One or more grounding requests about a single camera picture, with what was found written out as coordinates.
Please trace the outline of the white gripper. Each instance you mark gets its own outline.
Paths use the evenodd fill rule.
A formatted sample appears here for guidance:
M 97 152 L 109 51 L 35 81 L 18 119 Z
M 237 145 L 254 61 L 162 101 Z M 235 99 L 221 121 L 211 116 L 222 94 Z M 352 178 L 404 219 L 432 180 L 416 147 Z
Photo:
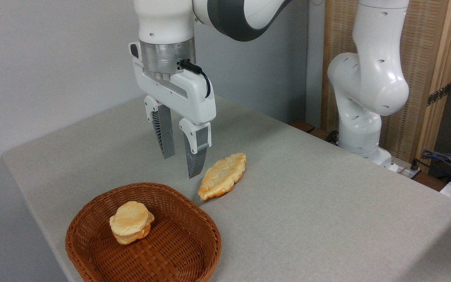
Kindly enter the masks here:
M 200 74 L 183 69 L 181 61 L 196 63 L 195 43 L 130 43 L 133 68 L 144 99 L 147 120 L 152 123 L 165 159 L 175 155 L 171 110 L 183 119 L 189 178 L 202 173 L 211 147 L 211 124 L 216 117 L 212 85 Z

